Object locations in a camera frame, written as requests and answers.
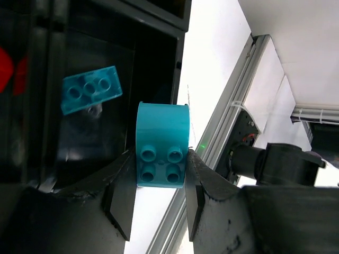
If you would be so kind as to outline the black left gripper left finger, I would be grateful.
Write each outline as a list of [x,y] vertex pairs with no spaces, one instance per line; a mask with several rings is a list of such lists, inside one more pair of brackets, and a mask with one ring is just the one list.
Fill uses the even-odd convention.
[[1,184],[1,253],[123,253],[136,188],[133,149],[57,193]]

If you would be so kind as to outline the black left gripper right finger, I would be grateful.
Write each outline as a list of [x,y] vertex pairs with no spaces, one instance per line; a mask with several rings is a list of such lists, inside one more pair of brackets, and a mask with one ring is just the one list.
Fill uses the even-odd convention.
[[185,192],[195,253],[338,253],[337,188],[239,188],[190,150]]

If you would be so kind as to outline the teal rounded lego brick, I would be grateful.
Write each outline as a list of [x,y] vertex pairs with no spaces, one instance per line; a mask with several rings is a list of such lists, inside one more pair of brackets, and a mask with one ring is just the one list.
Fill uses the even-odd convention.
[[182,188],[189,138],[187,104],[140,102],[135,142],[137,186]]

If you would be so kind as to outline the teal lego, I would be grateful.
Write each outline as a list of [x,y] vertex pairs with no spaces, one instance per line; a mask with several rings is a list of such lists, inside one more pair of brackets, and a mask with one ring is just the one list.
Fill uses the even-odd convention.
[[83,72],[63,79],[61,110],[68,115],[122,96],[115,66]]

